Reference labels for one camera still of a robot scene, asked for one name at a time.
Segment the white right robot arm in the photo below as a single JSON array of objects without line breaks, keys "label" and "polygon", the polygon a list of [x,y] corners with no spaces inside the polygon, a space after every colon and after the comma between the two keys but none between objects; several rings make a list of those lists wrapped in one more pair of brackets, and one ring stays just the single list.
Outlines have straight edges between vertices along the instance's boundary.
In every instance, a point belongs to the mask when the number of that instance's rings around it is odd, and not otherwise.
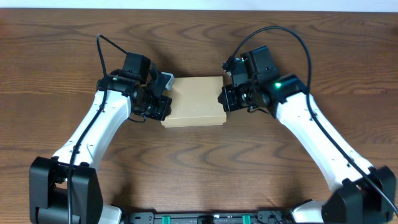
[{"label": "white right robot arm", "polygon": [[304,83],[280,75],[266,46],[230,56],[222,65],[232,83],[218,97],[226,112],[269,113],[302,144],[323,174],[331,197],[290,209],[290,223],[387,223],[393,219],[396,177],[375,168],[325,118]]}]

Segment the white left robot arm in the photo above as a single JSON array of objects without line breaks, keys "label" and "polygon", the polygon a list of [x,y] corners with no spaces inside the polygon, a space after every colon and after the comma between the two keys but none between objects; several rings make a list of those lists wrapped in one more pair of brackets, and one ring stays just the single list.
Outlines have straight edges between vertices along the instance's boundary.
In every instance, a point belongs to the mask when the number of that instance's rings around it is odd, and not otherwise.
[{"label": "white left robot arm", "polygon": [[127,53],[121,69],[98,80],[93,104],[70,139],[29,170],[32,223],[122,223],[123,211],[103,201],[97,170],[119,127],[132,114],[163,121],[174,75],[143,55]]}]

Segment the brown cardboard box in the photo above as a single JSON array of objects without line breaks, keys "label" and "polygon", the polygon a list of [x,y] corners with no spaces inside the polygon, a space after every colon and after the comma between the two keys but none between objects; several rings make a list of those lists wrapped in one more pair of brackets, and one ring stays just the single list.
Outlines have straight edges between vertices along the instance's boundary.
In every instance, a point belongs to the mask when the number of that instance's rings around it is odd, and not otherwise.
[{"label": "brown cardboard box", "polygon": [[222,77],[176,78],[171,90],[171,114],[162,122],[166,128],[218,126],[226,122],[226,112],[218,102]]}]

